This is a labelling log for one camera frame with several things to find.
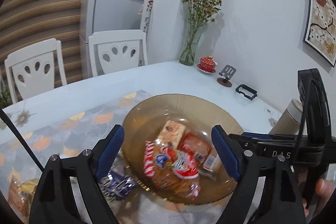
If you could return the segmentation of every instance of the framed painting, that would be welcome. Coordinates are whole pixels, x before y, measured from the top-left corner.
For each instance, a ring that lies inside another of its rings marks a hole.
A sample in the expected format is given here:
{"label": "framed painting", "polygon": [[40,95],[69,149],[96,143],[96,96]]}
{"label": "framed painting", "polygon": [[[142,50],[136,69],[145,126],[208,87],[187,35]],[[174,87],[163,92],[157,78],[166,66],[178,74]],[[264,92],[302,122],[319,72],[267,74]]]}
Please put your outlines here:
{"label": "framed painting", "polygon": [[310,0],[310,13],[304,42],[335,67],[336,9],[332,0]]}

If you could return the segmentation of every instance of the flower vase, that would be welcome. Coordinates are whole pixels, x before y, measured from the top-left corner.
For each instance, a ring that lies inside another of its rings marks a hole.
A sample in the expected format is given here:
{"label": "flower vase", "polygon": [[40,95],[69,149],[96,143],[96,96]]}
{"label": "flower vase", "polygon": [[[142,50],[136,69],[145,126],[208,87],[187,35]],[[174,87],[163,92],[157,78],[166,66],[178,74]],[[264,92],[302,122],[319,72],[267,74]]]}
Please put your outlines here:
{"label": "flower vase", "polygon": [[188,22],[188,32],[187,38],[184,43],[182,43],[181,54],[180,54],[180,63],[188,66],[192,66],[195,61],[195,53],[197,45],[200,41],[204,28],[200,27],[196,30],[193,29],[193,26]]}

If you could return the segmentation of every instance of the red teacup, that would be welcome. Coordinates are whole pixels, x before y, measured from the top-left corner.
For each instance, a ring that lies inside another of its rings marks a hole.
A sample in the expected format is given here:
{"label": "red teacup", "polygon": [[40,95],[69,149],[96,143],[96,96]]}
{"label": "red teacup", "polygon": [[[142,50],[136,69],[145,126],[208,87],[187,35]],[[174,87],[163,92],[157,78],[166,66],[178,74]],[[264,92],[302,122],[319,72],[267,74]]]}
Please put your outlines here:
{"label": "red teacup", "polygon": [[199,60],[201,62],[199,68],[206,72],[213,72],[215,70],[215,66],[217,66],[217,63],[212,60],[212,56],[201,57]]}

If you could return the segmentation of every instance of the finger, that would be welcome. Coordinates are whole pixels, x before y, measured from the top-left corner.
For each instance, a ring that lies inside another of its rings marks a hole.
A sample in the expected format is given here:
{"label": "finger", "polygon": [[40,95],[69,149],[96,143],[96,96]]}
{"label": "finger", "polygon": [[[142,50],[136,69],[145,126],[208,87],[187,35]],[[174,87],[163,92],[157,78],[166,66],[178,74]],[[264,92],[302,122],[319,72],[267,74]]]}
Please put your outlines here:
{"label": "finger", "polygon": [[309,211],[308,211],[308,209],[305,208],[304,209],[304,216],[307,217],[308,215],[309,215]]}
{"label": "finger", "polygon": [[307,207],[307,201],[305,198],[302,199],[302,204],[303,204],[303,208],[305,209]]}
{"label": "finger", "polygon": [[334,189],[335,187],[330,181],[323,180],[323,179],[319,179],[317,181],[315,191],[317,195],[319,195],[321,198],[320,198],[319,204],[316,206],[313,217],[322,211],[322,209],[327,204],[329,198],[333,194]]}

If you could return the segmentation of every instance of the thermos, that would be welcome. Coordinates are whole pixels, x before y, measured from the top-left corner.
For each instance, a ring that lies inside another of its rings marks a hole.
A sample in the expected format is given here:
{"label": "thermos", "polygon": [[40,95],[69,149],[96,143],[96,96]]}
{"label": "thermos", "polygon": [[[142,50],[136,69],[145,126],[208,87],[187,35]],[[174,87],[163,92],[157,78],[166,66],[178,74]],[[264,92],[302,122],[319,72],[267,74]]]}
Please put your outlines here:
{"label": "thermos", "polygon": [[302,116],[302,104],[292,99],[269,134],[294,135],[299,131]]}

